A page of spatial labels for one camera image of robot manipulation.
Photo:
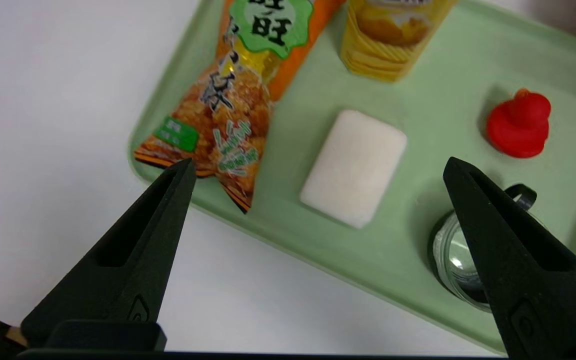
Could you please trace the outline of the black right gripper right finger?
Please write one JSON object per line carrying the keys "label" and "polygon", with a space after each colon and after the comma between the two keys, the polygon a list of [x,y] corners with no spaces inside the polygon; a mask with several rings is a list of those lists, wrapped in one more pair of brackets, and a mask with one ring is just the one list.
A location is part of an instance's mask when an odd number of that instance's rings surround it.
{"label": "black right gripper right finger", "polygon": [[576,359],[576,255],[472,164],[449,158],[443,181],[506,354]]}

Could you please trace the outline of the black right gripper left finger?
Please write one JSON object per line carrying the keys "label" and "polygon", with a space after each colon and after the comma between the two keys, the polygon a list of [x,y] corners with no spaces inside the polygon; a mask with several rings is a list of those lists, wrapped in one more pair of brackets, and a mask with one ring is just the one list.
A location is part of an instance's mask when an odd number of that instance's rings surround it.
{"label": "black right gripper left finger", "polygon": [[163,171],[23,319],[29,346],[162,349],[157,321],[195,181],[189,159]]}

